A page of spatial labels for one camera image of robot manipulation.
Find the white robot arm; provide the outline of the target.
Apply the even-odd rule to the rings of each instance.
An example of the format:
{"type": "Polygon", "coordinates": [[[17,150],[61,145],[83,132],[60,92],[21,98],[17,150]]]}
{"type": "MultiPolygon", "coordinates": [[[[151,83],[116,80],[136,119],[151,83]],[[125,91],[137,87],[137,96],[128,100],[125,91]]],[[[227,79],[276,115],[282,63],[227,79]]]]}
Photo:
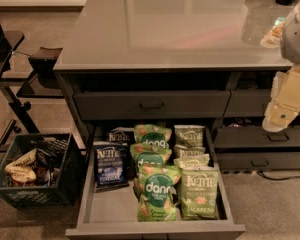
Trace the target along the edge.
{"type": "Polygon", "coordinates": [[[273,28],[261,41],[262,45],[277,43],[281,56],[293,63],[286,72],[277,72],[272,82],[271,101],[264,113],[262,127],[280,132],[300,113],[300,1],[284,23],[273,28]]]}

